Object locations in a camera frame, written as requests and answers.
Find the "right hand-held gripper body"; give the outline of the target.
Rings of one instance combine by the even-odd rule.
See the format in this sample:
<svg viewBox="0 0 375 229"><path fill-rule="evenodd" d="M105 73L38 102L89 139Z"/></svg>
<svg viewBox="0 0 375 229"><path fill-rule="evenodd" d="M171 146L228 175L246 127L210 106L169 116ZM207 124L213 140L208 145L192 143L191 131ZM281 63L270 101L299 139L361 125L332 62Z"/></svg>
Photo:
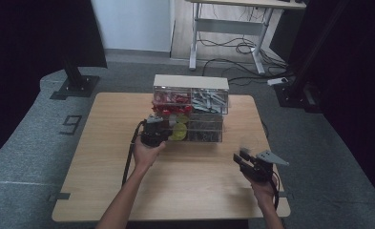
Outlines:
<svg viewBox="0 0 375 229"><path fill-rule="evenodd" d="M266 182L272 179L275 164L288 166L289 162L275 155L269 150L265 150L255 156L249 156L249 161L253 164L249 168L249 177L256 182Z"/></svg>

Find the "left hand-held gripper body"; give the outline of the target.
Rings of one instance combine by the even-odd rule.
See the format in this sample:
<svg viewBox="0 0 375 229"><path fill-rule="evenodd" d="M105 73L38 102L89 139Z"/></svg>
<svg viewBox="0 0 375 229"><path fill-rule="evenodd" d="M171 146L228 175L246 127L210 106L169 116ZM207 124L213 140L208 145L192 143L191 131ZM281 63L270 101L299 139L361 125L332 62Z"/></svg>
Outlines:
<svg viewBox="0 0 375 229"><path fill-rule="evenodd" d="M148 147L158 147L163 141L167 141L170 131L164 127L164 119L150 114L143 121L141 142Z"/></svg>

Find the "clear wine glass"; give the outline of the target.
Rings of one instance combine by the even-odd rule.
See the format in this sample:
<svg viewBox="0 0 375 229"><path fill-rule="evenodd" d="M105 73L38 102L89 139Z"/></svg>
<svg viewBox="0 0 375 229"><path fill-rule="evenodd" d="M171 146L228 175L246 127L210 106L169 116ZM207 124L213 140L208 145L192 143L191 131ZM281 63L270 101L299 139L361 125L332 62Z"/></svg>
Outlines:
<svg viewBox="0 0 375 229"><path fill-rule="evenodd" d="M240 139L239 151L240 148L247 148L250 151L250 155L252 156L255 153L259 144L258 139L253 135L244 135Z"/></svg>

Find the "clear acrylic drawer organizer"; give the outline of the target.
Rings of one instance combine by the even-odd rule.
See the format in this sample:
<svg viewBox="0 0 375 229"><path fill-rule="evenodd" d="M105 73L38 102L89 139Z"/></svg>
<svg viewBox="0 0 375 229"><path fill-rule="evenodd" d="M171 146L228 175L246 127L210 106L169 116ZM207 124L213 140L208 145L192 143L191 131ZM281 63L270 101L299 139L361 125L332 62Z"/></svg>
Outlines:
<svg viewBox="0 0 375 229"><path fill-rule="evenodd" d="M206 76L192 76L192 75L168 75L168 74L157 74L154 80L153 86L153 98L155 92L176 92L176 93L187 93L192 97L194 90L217 90L227 91L229 100L229 84L226 78L221 77L206 77ZM168 129L170 115L157 114L164 119L164 127ZM187 115L189 121L187 123L187 136L181 141L190 141L188 139L188 130L192 123L217 123L222 125L223 133L223 118L227 114L209 114L193 111L189 114L178 114Z"/></svg>

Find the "person's left hand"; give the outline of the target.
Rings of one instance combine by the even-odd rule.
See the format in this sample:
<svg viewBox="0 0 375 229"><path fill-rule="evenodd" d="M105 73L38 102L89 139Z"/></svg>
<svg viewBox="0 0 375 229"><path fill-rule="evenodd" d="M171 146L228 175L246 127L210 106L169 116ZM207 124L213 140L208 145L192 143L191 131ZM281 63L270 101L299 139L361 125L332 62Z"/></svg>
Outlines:
<svg viewBox="0 0 375 229"><path fill-rule="evenodd" d="M145 174L149 168L155 163L159 153L166 147L166 142L162 141L157 147L145 146L141 137L138 136L135 140L134 157L135 168L134 171L139 174Z"/></svg>

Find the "person's right hand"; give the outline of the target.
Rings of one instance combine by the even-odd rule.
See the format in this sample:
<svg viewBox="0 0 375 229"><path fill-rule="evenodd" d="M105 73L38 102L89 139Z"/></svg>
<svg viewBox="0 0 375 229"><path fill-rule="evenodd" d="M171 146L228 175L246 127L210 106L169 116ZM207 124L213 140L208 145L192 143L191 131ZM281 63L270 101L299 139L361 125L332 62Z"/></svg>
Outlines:
<svg viewBox="0 0 375 229"><path fill-rule="evenodd" d="M260 183L252 180L249 176L244 176L251 184L255 198L259 207L274 207L274 189L269 182Z"/></svg>

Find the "pile of green round pods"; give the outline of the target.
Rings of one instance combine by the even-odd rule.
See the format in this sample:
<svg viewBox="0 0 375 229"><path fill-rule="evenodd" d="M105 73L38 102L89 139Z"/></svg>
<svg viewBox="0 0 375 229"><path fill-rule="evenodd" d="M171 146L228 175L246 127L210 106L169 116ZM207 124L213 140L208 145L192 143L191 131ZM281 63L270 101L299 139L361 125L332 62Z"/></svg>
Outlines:
<svg viewBox="0 0 375 229"><path fill-rule="evenodd" d="M187 123L189 117L185 114L171 114L169 117L169 125L172 134L169 136L171 140L181 141L187 136Z"/></svg>

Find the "pile of red packets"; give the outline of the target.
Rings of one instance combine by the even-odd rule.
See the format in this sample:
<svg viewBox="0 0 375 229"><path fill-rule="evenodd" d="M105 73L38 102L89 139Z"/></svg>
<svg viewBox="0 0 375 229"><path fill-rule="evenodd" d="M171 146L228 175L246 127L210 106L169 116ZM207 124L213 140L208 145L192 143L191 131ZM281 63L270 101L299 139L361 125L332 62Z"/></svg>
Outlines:
<svg viewBox="0 0 375 229"><path fill-rule="evenodd" d="M187 93L155 92L153 111L161 115L189 114L193 111L191 97Z"/></svg>

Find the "pile of grey packets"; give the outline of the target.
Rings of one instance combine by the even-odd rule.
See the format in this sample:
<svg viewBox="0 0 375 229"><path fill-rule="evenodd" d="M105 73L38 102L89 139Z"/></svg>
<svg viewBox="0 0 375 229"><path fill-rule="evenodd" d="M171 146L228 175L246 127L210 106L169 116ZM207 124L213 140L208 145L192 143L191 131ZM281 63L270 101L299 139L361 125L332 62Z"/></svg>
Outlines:
<svg viewBox="0 0 375 229"><path fill-rule="evenodd" d="M192 92L192 106L196 111L209 114L226 115L229 100L227 91L194 90Z"/></svg>

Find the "white power strip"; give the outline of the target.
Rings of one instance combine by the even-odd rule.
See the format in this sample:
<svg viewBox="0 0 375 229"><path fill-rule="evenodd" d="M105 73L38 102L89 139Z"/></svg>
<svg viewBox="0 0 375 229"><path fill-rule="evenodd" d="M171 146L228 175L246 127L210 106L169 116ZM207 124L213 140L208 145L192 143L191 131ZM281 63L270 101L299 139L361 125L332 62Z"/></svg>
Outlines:
<svg viewBox="0 0 375 229"><path fill-rule="evenodd" d="M283 83L288 83L288 79L286 77L279 77L279 78L267 80L268 86L273 86L273 85L278 85L278 84L283 84Z"/></svg>

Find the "black slanted stand with base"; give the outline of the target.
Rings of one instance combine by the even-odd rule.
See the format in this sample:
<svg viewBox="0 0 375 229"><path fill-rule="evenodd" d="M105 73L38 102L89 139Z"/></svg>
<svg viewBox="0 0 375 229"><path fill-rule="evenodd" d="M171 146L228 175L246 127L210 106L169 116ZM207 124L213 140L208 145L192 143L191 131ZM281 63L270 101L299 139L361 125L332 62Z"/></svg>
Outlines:
<svg viewBox="0 0 375 229"><path fill-rule="evenodd" d="M288 58L288 71L295 79L274 86L282 107L319 113L320 91L314 73L327 50L327 39L349 0L309 0Z"/></svg>

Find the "left black stand base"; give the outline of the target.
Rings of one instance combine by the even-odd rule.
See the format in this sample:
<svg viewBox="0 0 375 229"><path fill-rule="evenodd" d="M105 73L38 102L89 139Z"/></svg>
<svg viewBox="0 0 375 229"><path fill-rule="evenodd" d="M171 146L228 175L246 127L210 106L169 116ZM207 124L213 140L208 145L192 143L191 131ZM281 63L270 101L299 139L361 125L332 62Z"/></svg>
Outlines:
<svg viewBox="0 0 375 229"><path fill-rule="evenodd" d="M82 75L68 56L62 57L63 70L67 79L58 91L51 95L53 100L65 100L67 97L90 97L99 77L95 75Z"/></svg>

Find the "black curtain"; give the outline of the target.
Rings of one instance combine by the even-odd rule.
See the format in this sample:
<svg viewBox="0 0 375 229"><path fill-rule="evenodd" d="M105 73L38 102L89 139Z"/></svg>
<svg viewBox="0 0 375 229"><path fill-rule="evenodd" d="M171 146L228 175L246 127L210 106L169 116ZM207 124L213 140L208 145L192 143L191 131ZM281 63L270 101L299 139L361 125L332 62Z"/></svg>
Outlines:
<svg viewBox="0 0 375 229"><path fill-rule="evenodd" d="M320 113L375 188L375 0L349 0L314 73Z"/></svg>
<svg viewBox="0 0 375 229"><path fill-rule="evenodd" d="M69 66L107 66L92 0L0 0L0 149L40 79Z"/></svg>

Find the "white desk frame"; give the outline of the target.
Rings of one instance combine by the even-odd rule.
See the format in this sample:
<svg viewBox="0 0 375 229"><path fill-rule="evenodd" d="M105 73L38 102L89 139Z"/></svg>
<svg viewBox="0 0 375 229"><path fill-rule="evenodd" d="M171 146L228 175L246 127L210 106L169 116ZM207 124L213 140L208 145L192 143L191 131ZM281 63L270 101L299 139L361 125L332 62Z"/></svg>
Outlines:
<svg viewBox="0 0 375 229"><path fill-rule="evenodd" d="M194 71L197 67L197 42L198 33L214 32L228 34L242 34L257 36L259 42L251 49L256 69L259 74L265 74L260 60L260 48L268 30L269 22L274 9L279 10L304 10L306 4L302 0L186 0L193 4L193 38L190 47L189 69ZM202 4L224 6L254 7L265 9L261 22L242 22L220 19L206 19L199 16Z"/></svg>

